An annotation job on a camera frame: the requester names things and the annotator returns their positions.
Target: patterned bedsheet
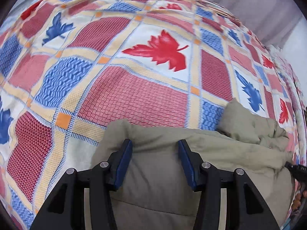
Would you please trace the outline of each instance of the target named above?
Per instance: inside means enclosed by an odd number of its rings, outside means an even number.
[[[257,37],[205,0],[41,0],[0,36],[0,84],[0,199],[20,229],[67,168],[94,165],[117,119],[215,130],[235,97],[276,119],[306,162],[290,85]]]

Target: blanket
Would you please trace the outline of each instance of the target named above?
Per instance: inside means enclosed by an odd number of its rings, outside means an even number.
[[[114,120],[214,131],[236,98],[306,156],[270,54],[205,0],[40,0],[0,36],[0,84],[0,200],[20,229]]]
[[[219,169],[243,168],[282,224],[292,199],[290,173],[283,168],[287,160],[292,160],[292,153],[285,152],[289,140],[286,131],[273,119],[252,115],[235,99],[225,108],[218,129],[232,138],[216,131],[146,128],[127,120],[110,123],[93,156],[93,164],[107,160],[124,139],[133,143],[124,183],[119,191],[111,193],[118,228],[193,228],[200,192],[193,192],[187,184],[176,144],[181,139],[186,139],[192,151]],[[270,196],[275,196],[274,183],[282,169],[286,173],[282,187],[290,191],[277,195],[286,198],[281,199],[282,203],[272,204]]]

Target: folded clothing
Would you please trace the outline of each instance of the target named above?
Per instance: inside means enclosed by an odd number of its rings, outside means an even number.
[[[93,165],[106,160],[126,138],[134,145],[124,183],[119,191],[111,193],[118,229],[192,229],[200,193],[193,192],[186,182],[176,146],[181,139],[186,139],[192,151],[219,169],[243,168],[270,202],[281,225],[292,198],[291,176],[283,169],[293,156],[285,152],[285,130],[272,119],[252,115],[236,100],[225,108],[219,129],[232,138],[216,131],[146,128],[127,120],[110,123],[92,159]],[[283,205],[272,201],[279,198],[277,193],[282,194],[281,187],[287,192],[283,194]]]

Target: hand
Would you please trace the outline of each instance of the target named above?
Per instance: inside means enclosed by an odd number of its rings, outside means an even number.
[[[305,190],[303,192],[303,197],[307,198],[307,190]],[[299,206],[300,206],[300,198],[301,198],[301,194],[298,193],[293,201],[293,204],[291,206],[292,211],[296,210]]]

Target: floral blanket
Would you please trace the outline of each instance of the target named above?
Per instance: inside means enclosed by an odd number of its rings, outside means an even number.
[[[92,167],[117,119],[215,130],[235,97],[306,160],[270,54],[205,0],[41,0],[0,36],[0,84],[0,199],[19,229],[66,169]]]

